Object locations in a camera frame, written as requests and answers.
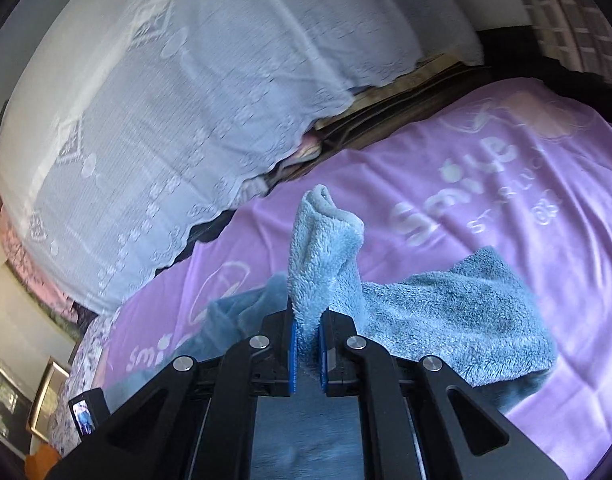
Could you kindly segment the brown folded blankets stack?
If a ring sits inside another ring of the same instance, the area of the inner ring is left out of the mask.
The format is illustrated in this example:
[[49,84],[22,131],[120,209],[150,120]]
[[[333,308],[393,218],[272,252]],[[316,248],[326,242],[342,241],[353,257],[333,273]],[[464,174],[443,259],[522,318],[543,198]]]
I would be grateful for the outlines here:
[[400,127],[432,116],[481,85],[484,72],[450,54],[440,54],[382,88],[355,97],[348,110],[317,120],[300,147],[266,175],[267,185],[294,180],[345,148],[361,150]]

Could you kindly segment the blue fleece garment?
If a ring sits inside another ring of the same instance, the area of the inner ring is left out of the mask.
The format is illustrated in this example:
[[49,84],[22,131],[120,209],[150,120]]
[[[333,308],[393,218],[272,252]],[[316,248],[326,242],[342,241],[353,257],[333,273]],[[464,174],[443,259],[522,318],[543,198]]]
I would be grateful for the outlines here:
[[362,221],[317,186],[301,200],[289,268],[239,299],[214,302],[214,319],[187,339],[127,396],[118,410],[178,356],[223,356],[258,334],[263,319],[291,310],[296,382],[290,396],[257,399],[251,470],[246,479],[368,479],[359,405],[322,388],[319,328],[325,310],[348,315],[358,335],[392,356],[438,356],[502,415],[537,391],[556,362],[556,342],[530,290],[489,247],[445,272],[394,284],[361,280]]

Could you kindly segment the purple printed bed sheet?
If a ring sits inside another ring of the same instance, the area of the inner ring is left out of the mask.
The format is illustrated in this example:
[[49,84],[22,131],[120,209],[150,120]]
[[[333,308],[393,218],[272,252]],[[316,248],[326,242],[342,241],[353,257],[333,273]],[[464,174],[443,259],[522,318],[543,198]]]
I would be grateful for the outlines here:
[[122,309],[102,384],[126,399],[233,301],[286,270],[303,195],[322,184],[364,223],[364,281],[443,271],[492,246],[530,286],[559,348],[512,420],[572,479],[612,445],[612,119],[534,79],[478,89],[346,150],[234,214]]

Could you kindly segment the plaid checkered fabric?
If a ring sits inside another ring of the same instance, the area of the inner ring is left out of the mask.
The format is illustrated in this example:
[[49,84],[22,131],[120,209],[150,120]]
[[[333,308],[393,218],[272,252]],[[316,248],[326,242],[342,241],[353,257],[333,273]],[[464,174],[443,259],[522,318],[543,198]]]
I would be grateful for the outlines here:
[[542,54],[612,84],[612,25],[594,0],[521,0]]

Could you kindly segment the gold framed picture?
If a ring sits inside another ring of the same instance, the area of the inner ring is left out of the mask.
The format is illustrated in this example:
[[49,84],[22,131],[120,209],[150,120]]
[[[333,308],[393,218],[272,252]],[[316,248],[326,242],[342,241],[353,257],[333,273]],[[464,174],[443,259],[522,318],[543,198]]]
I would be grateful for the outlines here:
[[69,368],[53,356],[44,368],[36,396],[34,397],[26,428],[37,439],[48,442],[50,423],[57,410],[59,396],[69,378]]

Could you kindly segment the pink floral pillow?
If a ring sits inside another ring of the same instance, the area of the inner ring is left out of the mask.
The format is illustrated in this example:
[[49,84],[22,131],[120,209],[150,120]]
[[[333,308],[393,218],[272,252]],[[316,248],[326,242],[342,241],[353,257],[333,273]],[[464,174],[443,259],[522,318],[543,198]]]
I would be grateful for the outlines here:
[[0,209],[0,243],[8,267],[31,298],[47,310],[54,320],[76,325],[79,314],[74,308],[74,300],[62,292],[34,263],[4,207]]

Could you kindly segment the white lace cover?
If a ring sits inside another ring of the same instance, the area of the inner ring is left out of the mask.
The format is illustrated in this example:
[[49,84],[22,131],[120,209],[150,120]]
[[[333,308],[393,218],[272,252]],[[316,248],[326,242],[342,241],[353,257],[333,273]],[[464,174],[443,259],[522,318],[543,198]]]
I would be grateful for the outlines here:
[[483,59],[455,0],[70,0],[3,115],[4,206],[110,313],[315,122],[442,53]]

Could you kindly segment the floral white purple bedding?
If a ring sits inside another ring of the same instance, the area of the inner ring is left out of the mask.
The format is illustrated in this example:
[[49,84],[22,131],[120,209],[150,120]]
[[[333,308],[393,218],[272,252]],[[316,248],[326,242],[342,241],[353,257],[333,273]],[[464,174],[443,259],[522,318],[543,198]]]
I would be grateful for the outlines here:
[[89,325],[74,352],[69,376],[59,390],[57,408],[48,424],[48,444],[62,457],[80,443],[68,401],[83,391],[95,388],[95,382],[103,375],[102,356],[118,314],[119,312],[113,315],[101,315]]

